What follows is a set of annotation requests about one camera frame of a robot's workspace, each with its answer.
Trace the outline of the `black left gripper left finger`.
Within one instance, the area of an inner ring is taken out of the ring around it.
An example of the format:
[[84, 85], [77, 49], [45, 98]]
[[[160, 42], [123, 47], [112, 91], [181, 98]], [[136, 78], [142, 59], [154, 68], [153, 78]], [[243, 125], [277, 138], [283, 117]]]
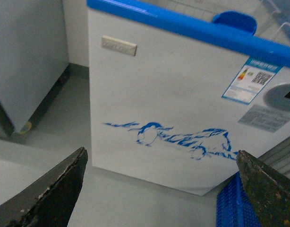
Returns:
[[88, 153], [69, 155], [0, 205], [0, 227], [66, 227], [83, 187]]

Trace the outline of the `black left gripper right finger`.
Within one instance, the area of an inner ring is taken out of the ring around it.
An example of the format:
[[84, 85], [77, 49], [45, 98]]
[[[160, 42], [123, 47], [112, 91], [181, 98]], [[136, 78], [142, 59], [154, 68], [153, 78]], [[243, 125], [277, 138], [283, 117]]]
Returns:
[[244, 150], [236, 162], [261, 226], [290, 227], [290, 179]]

